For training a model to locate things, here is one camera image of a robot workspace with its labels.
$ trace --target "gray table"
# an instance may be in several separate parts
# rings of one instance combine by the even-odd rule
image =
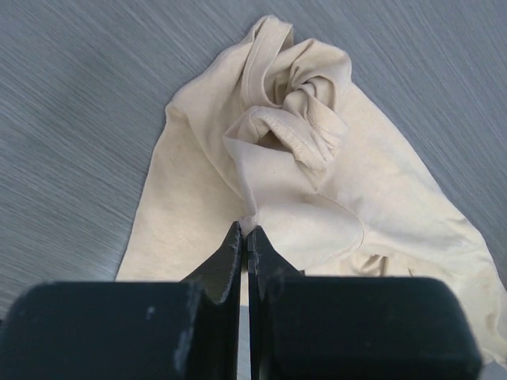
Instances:
[[[114,278],[164,106],[267,13],[351,55],[507,283],[506,1],[209,3],[2,2],[0,316],[34,283]]]

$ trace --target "fabric fold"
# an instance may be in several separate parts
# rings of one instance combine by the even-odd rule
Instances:
[[[446,282],[486,361],[505,366],[507,295],[482,236],[351,70],[344,51],[294,45],[290,24],[263,17],[178,91],[118,279],[182,279],[241,218],[308,275]]]

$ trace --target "cream cloth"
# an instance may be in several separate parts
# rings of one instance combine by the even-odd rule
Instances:
[[[182,279],[243,215],[310,276],[443,280],[505,365],[507,296],[480,233],[350,74],[275,17],[220,54],[166,108],[117,279]]]

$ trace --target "crumpled fabric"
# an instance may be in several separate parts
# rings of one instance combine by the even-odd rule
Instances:
[[[307,276],[444,281],[485,360],[507,365],[507,295],[481,234],[351,70],[263,17],[178,91],[117,279],[180,280],[241,217]]]

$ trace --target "cloth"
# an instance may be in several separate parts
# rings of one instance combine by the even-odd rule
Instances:
[[[307,276],[441,279],[506,365],[507,295],[482,236],[351,82],[349,56],[294,45],[275,17],[167,105],[117,278],[182,279],[239,217]]]

